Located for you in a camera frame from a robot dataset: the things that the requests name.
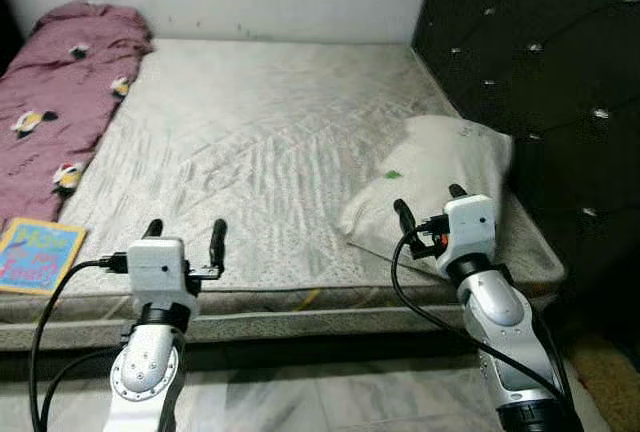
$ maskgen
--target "pink blanket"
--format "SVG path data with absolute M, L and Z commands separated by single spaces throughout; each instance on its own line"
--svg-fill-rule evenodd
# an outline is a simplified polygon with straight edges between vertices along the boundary
M 0 230 L 55 220 L 151 51 L 127 7 L 73 2 L 36 24 L 0 79 Z

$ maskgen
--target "bed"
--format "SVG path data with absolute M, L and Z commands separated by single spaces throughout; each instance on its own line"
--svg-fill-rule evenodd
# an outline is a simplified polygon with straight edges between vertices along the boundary
M 193 264 L 229 224 L 226 272 L 198 298 L 191 341 L 416 332 L 389 262 L 347 245 L 345 202 L 402 138 L 405 118 L 456 116 L 401 45 L 157 39 L 59 221 L 86 227 L 78 261 L 117 250 L 162 218 Z M 564 269 L 512 194 L 499 259 L 538 305 Z M 411 296 L 461 325 L 452 287 L 406 269 Z M 0 347 L 28 348 L 44 298 L 0 295 Z M 43 347 L 117 343 L 134 319 L 128 278 L 88 269 L 67 286 Z

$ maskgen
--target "book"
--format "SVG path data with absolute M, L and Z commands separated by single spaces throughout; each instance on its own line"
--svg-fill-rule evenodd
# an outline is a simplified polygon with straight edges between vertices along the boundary
M 51 295 L 85 235 L 81 227 L 13 219 L 0 242 L 0 292 Z

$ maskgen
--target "green stain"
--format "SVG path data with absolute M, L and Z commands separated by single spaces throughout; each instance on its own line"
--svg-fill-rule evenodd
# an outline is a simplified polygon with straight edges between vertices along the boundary
M 398 177 L 402 177 L 402 174 L 397 170 L 390 170 L 386 174 L 384 174 L 385 179 L 397 179 Z

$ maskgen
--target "cartoon bird print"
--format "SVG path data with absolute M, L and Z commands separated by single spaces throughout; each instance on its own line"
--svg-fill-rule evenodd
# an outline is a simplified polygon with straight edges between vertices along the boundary
M 60 165 L 56 173 L 53 174 L 53 183 L 56 185 L 53 192 L 61 197 L 69 197 L 78 187 L 83 171 L 84 164 L 82 162 Z
M 58 114 L 51 110 L 47 110 L 44 114 L 38 114 L 37 112 L 30 110 L 29 112 L 22 114 L 20 118 L 18 118 L 18 121 L 9 127 L 9 129 L 16 131 L 18 139 L 21 139 L 33 132 L 40 122 L 50 122 L 57 118 Z
M 115 97 L 124 99 L 129 93 L 129 79 L 126 77 L 118 77 L 111 82 L 111 92 Z

